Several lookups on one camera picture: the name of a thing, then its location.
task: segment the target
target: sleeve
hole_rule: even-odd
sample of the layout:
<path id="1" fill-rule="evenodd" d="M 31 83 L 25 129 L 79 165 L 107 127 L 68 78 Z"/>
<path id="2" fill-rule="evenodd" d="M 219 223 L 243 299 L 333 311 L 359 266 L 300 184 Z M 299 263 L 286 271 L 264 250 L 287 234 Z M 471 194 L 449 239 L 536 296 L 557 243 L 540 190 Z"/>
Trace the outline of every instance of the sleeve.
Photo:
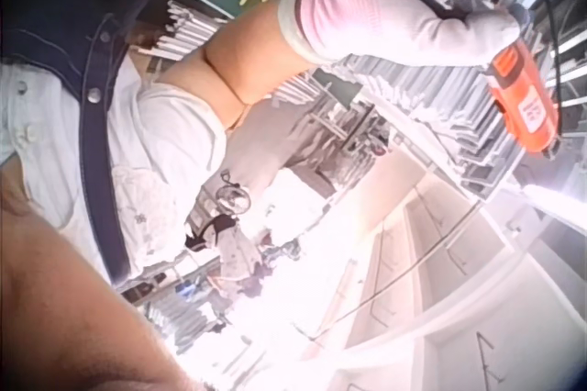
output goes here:
<path id="1" fill-rule="evenodd" d="M 224 127 L 204 100 L 168 84 L 141 90 L 137 113 L 151 167 L 171 187 L 179 211 L 187 216 L 202 184 L 224 159 Z"/>

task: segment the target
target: hand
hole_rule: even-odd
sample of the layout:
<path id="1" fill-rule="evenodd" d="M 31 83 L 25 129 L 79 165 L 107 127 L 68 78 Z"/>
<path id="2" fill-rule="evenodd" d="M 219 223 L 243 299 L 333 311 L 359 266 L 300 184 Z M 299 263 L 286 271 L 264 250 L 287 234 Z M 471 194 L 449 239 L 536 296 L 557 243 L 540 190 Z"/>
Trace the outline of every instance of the hand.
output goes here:
<path id="1" fill-rule="evenodd" d="M 297 18 L 305 41 L 288 16 Z M 322 63 L 352 53 L 414 66 L 481 65 L 520 33 L 504 11 L 443 20 L 420 0 L 282 0 L 280 23 L 298 53 Z"/>

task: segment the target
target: label on drill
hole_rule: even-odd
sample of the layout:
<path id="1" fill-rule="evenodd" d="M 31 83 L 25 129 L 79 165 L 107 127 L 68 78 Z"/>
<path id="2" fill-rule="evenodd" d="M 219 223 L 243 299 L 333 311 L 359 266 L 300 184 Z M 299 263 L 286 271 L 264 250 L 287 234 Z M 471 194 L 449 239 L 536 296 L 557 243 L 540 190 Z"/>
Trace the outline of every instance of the label on drill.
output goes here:
<path id="1" fill-rule="evenodd" d="M 547 118 L 547 109 L 544 108 L 540 95 L 534 86 L 530 86 L 528 94 L 517 109 L 522 115 L 530 134 L 535 133 Z"/>

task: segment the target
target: black cable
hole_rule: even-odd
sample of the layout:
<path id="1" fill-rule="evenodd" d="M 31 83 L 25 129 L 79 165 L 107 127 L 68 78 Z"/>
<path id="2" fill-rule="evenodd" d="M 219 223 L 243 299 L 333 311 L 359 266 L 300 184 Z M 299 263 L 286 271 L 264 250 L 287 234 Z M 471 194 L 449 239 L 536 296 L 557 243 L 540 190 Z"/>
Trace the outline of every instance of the black cable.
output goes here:
<path id="1" fill-rule="evenodd" d="M 554 19 L 554 12 L 550 0 L 544 0 L 544 6 L 547 9 L 548 22 L 550 23 L 550 36 L 552 37 L 552 48 L 554 50 L 554 66 L 556 75 L 555 98 L 559 106 L 559 122 L 557 132 L 562 134 L 562 87 L 560 85 L 560 57 L 559 57 L 559 34 L 557 24 Z"/>

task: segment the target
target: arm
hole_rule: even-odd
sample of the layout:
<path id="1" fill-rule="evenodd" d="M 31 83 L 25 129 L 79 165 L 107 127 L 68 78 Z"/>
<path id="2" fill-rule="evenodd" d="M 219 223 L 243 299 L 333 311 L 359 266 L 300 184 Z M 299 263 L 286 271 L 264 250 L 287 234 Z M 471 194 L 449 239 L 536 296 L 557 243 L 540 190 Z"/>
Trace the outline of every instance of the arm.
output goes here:
<path id="1" fill-rule="evenodd" d="M 226 128 L 247 106 L 314 65 L 286 42 L 279 0 L 261 4 L 221 28 L 201 49 L 174 64 L 159 82 L 206 101 Z"/>
<path id="2" fill-rule="evenodd" d="M 220 29 L 160 82 L 204 99 L 229 128 L 246 106 L 316 64 L 354 53 L 407 65 L 481 65 L 518 36 L 504 12 L 460 21 L 437 17 L 419 0 L 270 0 Z"/>
<path id="3" fill-rule="evenodd" d="M 197 389 L 137 310 L 30 212 L 14 184 L 22 181 L 19 171 L 15 159 L 2 169 L 3 384 L 63 391 Z"/>

